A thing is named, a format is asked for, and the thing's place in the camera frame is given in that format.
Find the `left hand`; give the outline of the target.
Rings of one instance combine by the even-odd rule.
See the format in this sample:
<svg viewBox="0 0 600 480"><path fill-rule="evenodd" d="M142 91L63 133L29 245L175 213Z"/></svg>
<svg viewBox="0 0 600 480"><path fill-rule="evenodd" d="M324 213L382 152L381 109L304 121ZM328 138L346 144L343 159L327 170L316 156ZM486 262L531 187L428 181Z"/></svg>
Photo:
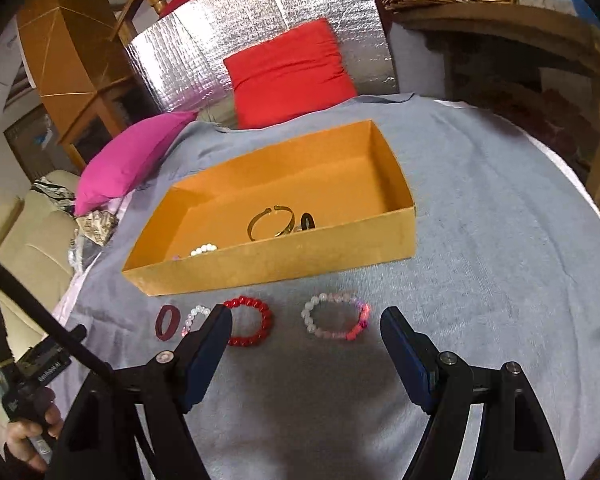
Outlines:
<svg viewBox="0 0 600 480"><path fill-rule="evenodd" d="M47 464L32 445L31 439L39 437L43 432L58 439L64 421L55 402L50 404L44 417L46 428L27 419L15 420L7 425L5 462L20 479L43 479L46 473Z"/></svg>

